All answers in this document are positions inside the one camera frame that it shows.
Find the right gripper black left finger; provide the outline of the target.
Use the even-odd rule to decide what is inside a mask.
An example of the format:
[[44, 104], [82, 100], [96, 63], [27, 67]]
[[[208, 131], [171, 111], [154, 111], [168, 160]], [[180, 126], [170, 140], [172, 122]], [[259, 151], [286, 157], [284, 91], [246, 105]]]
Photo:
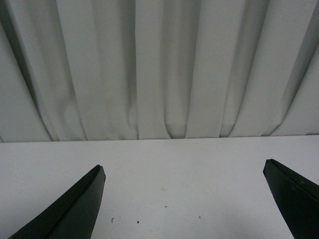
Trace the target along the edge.
[[97, 220], [105, 172], [96, 165], [11, 239], [89, 239]]

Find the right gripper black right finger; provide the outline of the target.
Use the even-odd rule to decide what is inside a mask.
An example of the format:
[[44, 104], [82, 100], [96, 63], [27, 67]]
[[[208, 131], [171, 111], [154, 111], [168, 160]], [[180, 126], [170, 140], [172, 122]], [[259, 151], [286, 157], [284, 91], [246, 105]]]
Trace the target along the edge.
[[267, 159], [263, 174], [295, 239], [319, 237], [319, 186], [274, 159]]

